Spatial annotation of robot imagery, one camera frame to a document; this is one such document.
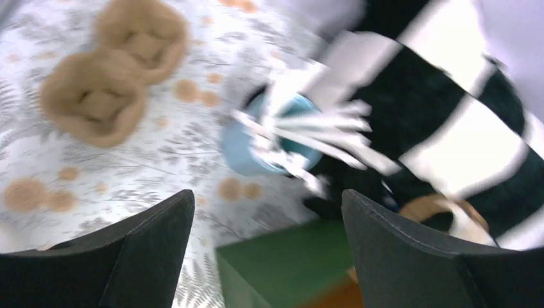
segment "green box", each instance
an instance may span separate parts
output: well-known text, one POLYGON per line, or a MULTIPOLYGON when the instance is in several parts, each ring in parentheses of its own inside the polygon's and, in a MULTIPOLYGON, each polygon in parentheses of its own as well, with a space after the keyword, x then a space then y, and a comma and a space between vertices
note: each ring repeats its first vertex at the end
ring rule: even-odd
POLYGON ((353 266, 341 221, 314 221, 217 249, 226 308, 301 307, 353 266))

